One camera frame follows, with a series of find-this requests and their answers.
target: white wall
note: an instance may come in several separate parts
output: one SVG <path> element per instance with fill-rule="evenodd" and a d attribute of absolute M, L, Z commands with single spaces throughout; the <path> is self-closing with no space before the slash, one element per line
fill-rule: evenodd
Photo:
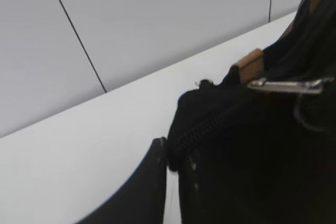
<path fill-rule="evenodd" d="M 0 3 L 0 137 L 103 94 L 57 0 Z"/>
<path fill-rule="evenodd" d="M 270 0 L 63 0 L 113 90 L 268 21 Z M 271 20 L 300 0 L 272 0 Z M 103 93 L 58 0 L 1 0 L 0 137 Z"/>
<path fill-rule="evenodd" d="M 269 0 L 63 2 L 108 90 L 265 24 L 269 11 Z"/>

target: zipper pull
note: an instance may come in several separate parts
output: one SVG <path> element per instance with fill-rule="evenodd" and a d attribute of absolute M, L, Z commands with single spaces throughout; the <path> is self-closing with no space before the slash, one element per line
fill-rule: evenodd
<path fill-rule="evenodd" d="M 334 78 L 323 78 L 314 81 L 267 81 L 260 78 L 248 83 L 247 88 L 262 92 L 296 93 L 296 94 L 320 94 L 323 85 L 334 81 Z"/>

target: zipper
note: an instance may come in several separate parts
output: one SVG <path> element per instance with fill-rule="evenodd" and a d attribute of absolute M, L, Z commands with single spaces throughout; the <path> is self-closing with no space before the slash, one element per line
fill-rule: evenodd
<path fill-rule="evenodd" d="M 325 84 L 334 81 L 333 77 L 313 81 L 267 81 L 266 78 L 251 81 L 247 88 L 262 92 L 321 94 Z"/>
<path fill-rule="evenodd" d="M 262 92 L 319 95 L 324 90 L 325 84 L 332 81 L 334 81 L 333 77 L 313 81 L 267 81 L 266 78 L 260 78 L 259 80 L 249 82 L 247 88 Z M 229 130 L 233 127 L 234 125 L 228 119 L 230 116 L 236 114 L 239 109 L 241 109 L 240 115 L 243 115 L 245 111 L 243 102 L 240 106 L 210 111 L 201 122 L 190 130 L 183 132 L 171 146 L 168 158 L 170 170 L 177 171 L 179 169 L 179 162 L 183 156 L 208 139 L 211 132 Z"/>

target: metal clip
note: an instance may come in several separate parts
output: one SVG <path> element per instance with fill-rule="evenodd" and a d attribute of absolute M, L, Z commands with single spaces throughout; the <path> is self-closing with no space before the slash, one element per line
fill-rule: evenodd
<path fill-rule="evenodd" d="M 260 78 L 249 82 L 247 88 L 263 92 L 320 94 L 323 91 L 323 84 L 332 81 L 333 77 L 314 81 L 267 81 L 266 78 Z"/>

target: white tabletop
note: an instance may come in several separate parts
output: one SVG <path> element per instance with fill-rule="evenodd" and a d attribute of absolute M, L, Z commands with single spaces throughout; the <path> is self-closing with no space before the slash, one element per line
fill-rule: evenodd
<path fill-rule="evenodd" d="M 275 42 L 294 13 L 0 139 L 0 223 L 74 223 L 132 174 L 167 136 L 177 100 L 195 82 Z M 164 223 L 181 223 L 168 173 Z"/>

